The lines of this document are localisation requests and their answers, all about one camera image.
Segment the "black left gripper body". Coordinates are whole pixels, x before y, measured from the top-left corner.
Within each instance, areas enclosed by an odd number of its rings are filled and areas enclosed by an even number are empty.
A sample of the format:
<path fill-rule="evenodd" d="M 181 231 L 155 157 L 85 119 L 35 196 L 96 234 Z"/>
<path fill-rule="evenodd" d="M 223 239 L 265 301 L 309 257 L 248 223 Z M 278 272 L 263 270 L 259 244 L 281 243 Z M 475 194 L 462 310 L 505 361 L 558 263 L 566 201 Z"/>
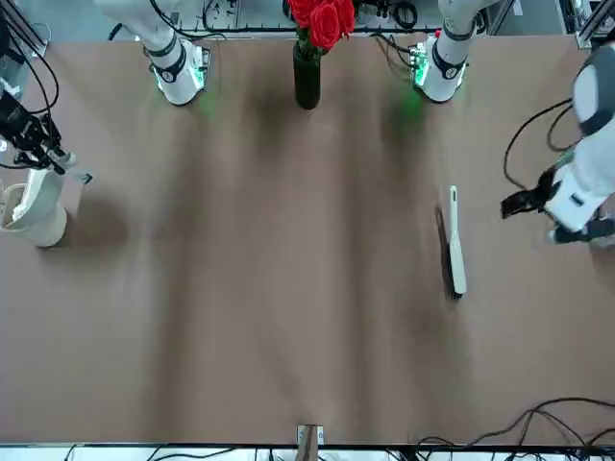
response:
<path fill-rule="evenodd" d="M 544 171 L 538 179 L 536 186 L 529 192 L 529 210 L 542 211 L 545 204 L 552 197 L 554 186 L 554 177 L 556 169 L 548 169 Z"/>

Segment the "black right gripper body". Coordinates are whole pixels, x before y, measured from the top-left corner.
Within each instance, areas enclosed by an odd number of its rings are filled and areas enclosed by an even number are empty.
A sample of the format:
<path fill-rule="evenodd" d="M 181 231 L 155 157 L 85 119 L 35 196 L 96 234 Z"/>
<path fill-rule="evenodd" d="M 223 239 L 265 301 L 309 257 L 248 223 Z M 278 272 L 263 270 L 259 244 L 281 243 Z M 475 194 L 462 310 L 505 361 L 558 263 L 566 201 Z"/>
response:
<path fill-rule="evenodd" d="M 9 92 L 1 94 L 1 136 L 17 149 L 38 153 L 62 139 L 48 112 L 29 113 Z"/>

